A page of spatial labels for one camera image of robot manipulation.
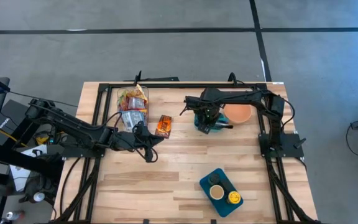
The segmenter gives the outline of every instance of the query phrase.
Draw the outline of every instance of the yellow lid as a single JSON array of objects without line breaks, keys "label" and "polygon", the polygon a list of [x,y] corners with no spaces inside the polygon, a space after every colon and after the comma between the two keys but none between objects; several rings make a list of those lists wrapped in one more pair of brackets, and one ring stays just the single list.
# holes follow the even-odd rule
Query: yellow lid
[{"label": "yellow lid", "polygon": [[229,196],[227,197],[230,203],[237,204],[241,201],[241,196],[238,192],[230,192]]}]

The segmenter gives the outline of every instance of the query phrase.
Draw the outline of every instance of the white paper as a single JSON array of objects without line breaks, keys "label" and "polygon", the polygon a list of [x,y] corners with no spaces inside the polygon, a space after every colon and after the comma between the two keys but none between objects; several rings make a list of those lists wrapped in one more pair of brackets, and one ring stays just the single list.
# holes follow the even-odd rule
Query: white paper
[{"label": "white paper", "polygon": [[[32,149],[28,149],[26,151],[23,151],[22,154],[31,156],[31,157],[37,157],[42,154],[47,153],[47,146],[46,145],[40,145],[37,147],[34,147]],[[23,169],[21,167],[9,165],[11,167],[12,176],[15,182],[16,191],[20,192],[24,190],[25,183],[27,182],[27,179],[31,173],[30,170]]]}]

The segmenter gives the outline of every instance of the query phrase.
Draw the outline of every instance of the blue tray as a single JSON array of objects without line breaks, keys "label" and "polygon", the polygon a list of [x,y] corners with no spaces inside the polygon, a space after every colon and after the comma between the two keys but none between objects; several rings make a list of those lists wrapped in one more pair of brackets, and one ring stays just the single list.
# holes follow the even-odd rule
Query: blue tray
[{"label": "blue tray", "polygon": [[[214,199],[211,198],[211,196],[209,196],[209,188],[211,188],[211,184],[208,183],[208,176],[213,174],[213,173],[218,174],[220,181],[224,182],[225,192],[224,192],[224,196],[223,196],[223,198],[221,200],[214,200]],[[226,174],[224,174],[223,170],[220,169],[220,168],[217,168],[216,170],[212,171],[212,173],[210,173],[206,177],[202,178],[200,180],[200,186],[204,190],[205,194],[208,196],[208,198],[210,199],[210,201],[214,205],[216,211],[218,212],[218,214],[221,217],[228,216],[236,208],[240,207],[242,205],[242,203],[244,202],[242,200],[242,197],[241,197],[241,201],[236,205],[229,204],[229,203],[226,202],[227,195],[230,192],[237,191],[237,190],[234,188],[234,186],[231,184],[231,182],[228,179],[228,177],[226,176]]]}]

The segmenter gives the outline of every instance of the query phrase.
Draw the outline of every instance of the wooden tabletop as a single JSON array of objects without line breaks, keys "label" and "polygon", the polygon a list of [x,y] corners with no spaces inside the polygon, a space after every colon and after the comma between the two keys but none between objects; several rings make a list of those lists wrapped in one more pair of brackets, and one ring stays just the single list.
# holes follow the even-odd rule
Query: wooden tabletop
[{"label": "wooden tabletop", "polygon": [[[98,85],[98,82],[84,83],[77,118],[91,122]],[[267,86],[287,98],[284,84],[267,83]],[[260,156],[257,140],[260,131],[255,108],[246,123],[206,135],[196,130],[192,111],[179,116],[185,107],[185,96],[199,96],[202,91],[203,88],[149,88],[149,130],[154,133],[162,114],[171,116],[170,138],[154,147],[158,161],[153,164],[145,163],[136,153],[106,150],[101,160],[92,223],[142,223],[145,218],[151,223],[209,223],[210,219],[217,219],[218,223],[275,223],[266,164]],[[117,110],[116,90],[111,100],[109,115]],[[284,112],[283,120],[286,121],[291,116],[287,104]],[[286,132],[294,130],[292,121],[285,126]],[[65,162],[56,211],[62,183],[74,160]],[[63,209],[77,194],[83,161],[77,163],[68,178]],[[305,168],[292,158],[285,158],[283,162],[290,193],[306,214],[317,219]],[[226,218],[216,213],[198,183],[218,167],[225,171],[244,199],[243,205]],[[281,193],[279,197],[283,218],[286,218]],[[88,195],[84,198],[82,218],[85,217]]]}]

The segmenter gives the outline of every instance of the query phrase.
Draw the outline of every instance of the gray floor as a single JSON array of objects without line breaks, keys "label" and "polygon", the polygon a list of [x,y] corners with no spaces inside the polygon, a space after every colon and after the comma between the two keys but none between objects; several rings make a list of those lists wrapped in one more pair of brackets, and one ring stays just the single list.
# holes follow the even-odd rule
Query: gray floor
[{"label": "gray floor", "polygon": [[[358,1],[256,0],[262,27],[358,27]],[[0,0],[1,29],[252,27],[239,0]],[[345,133],[358,120],[358,32],[263,34],[270,73],[285,82],[307,138],[308,177],[319,219],[358,223],[358,157]],[[13,91],[77,103],[85,81],[142,76],[263,81],[254,33],[0,35],[0,77]],[[28,98],[9,95],[22,103]],[[62,106],[70,113],[73,108]],[[358,132],[349,141],[358,151]],[[46,222],[50,206],[17,205],[20,223]]]}]

